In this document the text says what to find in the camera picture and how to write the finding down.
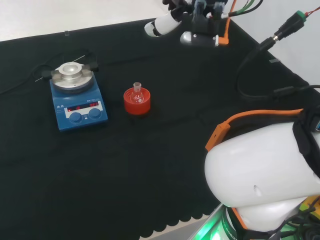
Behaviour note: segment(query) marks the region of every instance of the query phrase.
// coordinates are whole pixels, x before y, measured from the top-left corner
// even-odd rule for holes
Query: white wall
[[[237,0],[236,9],[246,1]],[[256,11],[233,20],[261,42],[297,10],[308,12],[319,6],[319,0],[264,0]],[[0,0],[0,41],[155,18],[166,12],[162,0]],[[310,84],[320,83],[319,23],[320,11],[270,50]]]
[[[0,0],[0,41],[151,19],[162,0]]]
[[[242,8],[246,2],[237,0],[235,8]],[[319,6],[319,0],[264,0],[257,10],[232,19],[260,43],[272,36],[296,11],[310,12]],[[320,84],[319,23],[320,10],[307,18],[302,29],[270,49],[276,58],[310,84]]]

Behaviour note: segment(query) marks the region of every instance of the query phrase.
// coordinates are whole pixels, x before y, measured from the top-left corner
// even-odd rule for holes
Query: cable connector
[[[273,39],[280,41],[297,32],[305,26],[306,20],[306,15],[302,11],[297,11],[274,33]]]
[[[283,88],[278,88],[276,90],[273,90],[273,93],[272,93],[272,98],[273,99],[278,99],[278,98],[282,98],[282,97],[285,97],[285,96],[289,96],[289,95],[292,95],[294,93],[297,92],[297,88],[294,87],[294,86],[286,86],[286,87],[283,87]]]

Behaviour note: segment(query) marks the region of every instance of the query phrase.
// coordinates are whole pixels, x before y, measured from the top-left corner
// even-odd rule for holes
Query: black cloth
[[[313,90],[279,102],[241,99],[236,70],[256,43],[234,23],[229,46],[193,48],[180,44],[190,22],[159,38],[146,36],[147,22],[0,42],[1,90],[58,52],[94,51],[109,116],[107,124],[59,132],[47,81],[0,95],[1,240],[137,240],[209,215],[219,201],[206,183],[205,145],[216,125],[243,111],[320,102]],[[245,71],[246,92],[306,84],[270,58]],[[124,110],[134,82],[151,92],[145,117]]]

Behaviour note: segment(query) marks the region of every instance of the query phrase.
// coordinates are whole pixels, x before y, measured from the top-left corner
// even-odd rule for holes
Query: green light
[[[200,231],[195,235],[193,240],[202,240],[202,238],[210,231],[210,229],[214,226],[215,222],[211,221],[204,225]]]
[[[219,235],[219,233],[216,231],[216,232],[212,232],[211,233],[211,240],[221,240],[221,237]]]

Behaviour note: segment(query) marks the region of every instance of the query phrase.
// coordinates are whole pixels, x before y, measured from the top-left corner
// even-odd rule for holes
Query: orange bracket
[[[233,12],[236,6],[237,0],[233,0],[230,12]],[[219,37],[219,45],[228,45],[229,44],[229,25],[230,25],[230,17],[226,20],[224,36]]]
[[[241,112],[236,115],[233,115],[228,120],[226,120],[223,123],[220,123],[218,126],[216,126],[209,141],[205,145],[205,149],[209,152],[215,146],[220,144],[224,140],[228,131],[230,130],[230,123],[235,119],[250,116],[250,115],[295,116],[295,115],[298,115],[302,110],[303,109],[297,109],[297,110],[252,110],[252,111],[245,111],[245,112]]]

